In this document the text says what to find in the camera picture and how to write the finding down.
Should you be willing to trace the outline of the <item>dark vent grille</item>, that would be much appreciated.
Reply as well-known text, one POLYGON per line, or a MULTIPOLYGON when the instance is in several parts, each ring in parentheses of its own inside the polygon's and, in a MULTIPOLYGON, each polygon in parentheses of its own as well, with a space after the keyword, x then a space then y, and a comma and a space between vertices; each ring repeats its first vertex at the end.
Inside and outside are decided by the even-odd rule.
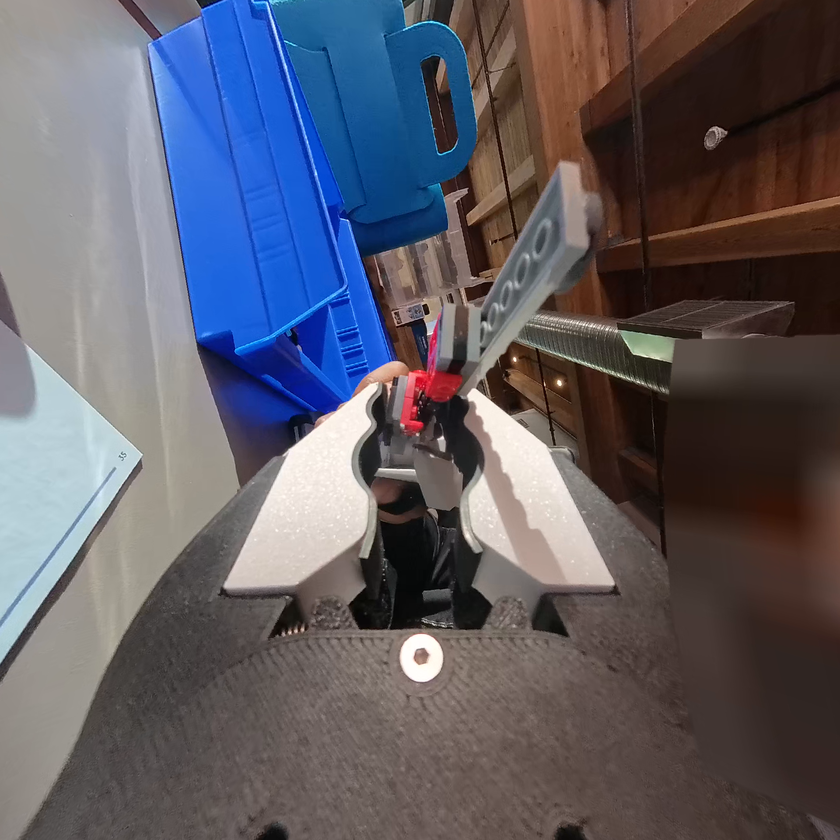
POLYGON ((793 301, 680 301, 619 320, 620 331, 677 340, 784 336, 795 315, 793 301))

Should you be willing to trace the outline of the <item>long grey black brick assembly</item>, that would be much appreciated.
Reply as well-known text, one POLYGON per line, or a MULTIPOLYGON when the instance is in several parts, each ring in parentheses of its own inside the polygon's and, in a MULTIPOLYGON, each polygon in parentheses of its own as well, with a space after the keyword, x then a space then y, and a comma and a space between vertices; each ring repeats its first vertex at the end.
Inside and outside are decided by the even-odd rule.
POLYGON ((445 304, 429 344, 423 393, 431 403, 463 396, 552 295, 583 277, 603 222, 602 200, 581 166, 558 163, 481 306, 445 304))

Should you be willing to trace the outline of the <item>light blue instruction booklet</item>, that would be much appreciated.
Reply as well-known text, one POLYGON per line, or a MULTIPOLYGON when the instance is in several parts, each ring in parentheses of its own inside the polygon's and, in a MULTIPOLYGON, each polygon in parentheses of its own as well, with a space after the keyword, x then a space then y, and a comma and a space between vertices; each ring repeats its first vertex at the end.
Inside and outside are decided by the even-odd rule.
POLYGON ((1 325, 1 659, 7 660, 142 461, 1 325))

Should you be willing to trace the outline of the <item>clear plastic organiser boxes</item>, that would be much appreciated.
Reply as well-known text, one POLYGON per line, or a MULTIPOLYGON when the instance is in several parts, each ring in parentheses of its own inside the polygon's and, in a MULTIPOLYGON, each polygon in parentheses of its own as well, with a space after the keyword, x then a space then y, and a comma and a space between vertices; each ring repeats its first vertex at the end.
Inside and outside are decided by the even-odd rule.
POLYGON ((392 310, 445 297, 480 280, 469 267, 466 242, 459 227, 374 255, 374 263, 392 310))

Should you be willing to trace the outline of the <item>small red brick assembly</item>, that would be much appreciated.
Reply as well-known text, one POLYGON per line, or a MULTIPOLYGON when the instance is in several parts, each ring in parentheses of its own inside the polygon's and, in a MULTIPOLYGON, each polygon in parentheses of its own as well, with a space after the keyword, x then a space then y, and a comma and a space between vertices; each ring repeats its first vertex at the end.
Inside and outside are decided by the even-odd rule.
POLYGON ((436 421, 435 396, 443 382, 441 371, 410 371, 392 383, 385 419, 392 431, 405 437, 419 436, 436 421))

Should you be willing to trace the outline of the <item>person's right hand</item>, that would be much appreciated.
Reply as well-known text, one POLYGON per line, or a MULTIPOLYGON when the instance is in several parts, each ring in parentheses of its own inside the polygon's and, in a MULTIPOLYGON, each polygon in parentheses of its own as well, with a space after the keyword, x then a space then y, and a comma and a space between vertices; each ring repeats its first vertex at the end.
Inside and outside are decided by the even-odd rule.
MULTIPOLYGON (((393 381, 397 377, 408 375, 409 372, 410 371, 408 367, 400 361, 391 361, 378 367, 377 369, 368 373, 360 381, 360 383, 357 384, 350 399, 350 403, 354 404, 355 402, 358 402, 358 395, 363 393, 366 389, 371 388, 373 385, 383 385, 385 392, 390 391, 393 381)), ((336 413, 339 414, 342 426, 345 426, 347 424, 347 411, 344 410, 344 405, 345 403, 342 403, 335 411, 320 416, 315 422, 314 428, 318 428, 324 423, 327 423, 330 420, 330 418, 333 417, 336 413)))

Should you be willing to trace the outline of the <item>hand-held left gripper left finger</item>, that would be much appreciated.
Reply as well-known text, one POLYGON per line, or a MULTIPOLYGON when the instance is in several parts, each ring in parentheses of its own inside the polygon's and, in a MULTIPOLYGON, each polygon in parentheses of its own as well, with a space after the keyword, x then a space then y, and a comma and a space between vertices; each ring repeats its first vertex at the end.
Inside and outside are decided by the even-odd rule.
POLYGON ((372 485, 385 408, 384 385, 368 385, 287 451, 226 595, 291 595, 305 617, 324 598, 378 600, 384 552, 372 485))

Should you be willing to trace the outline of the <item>silver ventilation duct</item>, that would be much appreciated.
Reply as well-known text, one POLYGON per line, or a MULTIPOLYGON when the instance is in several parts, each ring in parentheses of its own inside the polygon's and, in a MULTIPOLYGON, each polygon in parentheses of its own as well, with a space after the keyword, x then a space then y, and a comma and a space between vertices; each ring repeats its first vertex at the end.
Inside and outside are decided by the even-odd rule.
POLYGON ((663 398, 669 395, 670 363, 635 355, 614 319, 538 311, 521 328, 516 341, 663 398))

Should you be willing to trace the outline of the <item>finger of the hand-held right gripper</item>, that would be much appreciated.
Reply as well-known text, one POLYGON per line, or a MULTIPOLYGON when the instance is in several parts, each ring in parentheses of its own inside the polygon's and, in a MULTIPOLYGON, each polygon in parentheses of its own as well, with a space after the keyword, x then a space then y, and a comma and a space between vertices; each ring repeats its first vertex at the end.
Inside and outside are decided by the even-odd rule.
POLYGON ((459 506, 463 491, 463 478, 453 457, 438 451, 404 454, 395 463, 378 468, 375 478, 396 486, 411 500, 410 507, 420 504, 450 511, 459 506))

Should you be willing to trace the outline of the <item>blue plastic bin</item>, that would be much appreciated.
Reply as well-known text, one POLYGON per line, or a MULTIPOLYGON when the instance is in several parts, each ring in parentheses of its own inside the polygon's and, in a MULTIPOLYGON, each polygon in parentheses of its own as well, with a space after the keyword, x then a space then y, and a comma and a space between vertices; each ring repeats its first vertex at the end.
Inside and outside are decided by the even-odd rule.
POLYGON ((196 341, 331 412, 392 345, 270 4, 214 3, 149 56, 196 341))

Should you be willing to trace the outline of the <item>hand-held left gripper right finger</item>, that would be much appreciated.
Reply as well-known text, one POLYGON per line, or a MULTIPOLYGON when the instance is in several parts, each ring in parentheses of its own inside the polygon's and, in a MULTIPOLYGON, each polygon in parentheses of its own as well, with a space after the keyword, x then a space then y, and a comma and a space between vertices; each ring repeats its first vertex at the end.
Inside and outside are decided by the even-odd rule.
POLYGON ((490 604, 606 594, 615 582, 553 451, 482 394, 458 405, 458 504, 467 556, 458 573, 490 604))

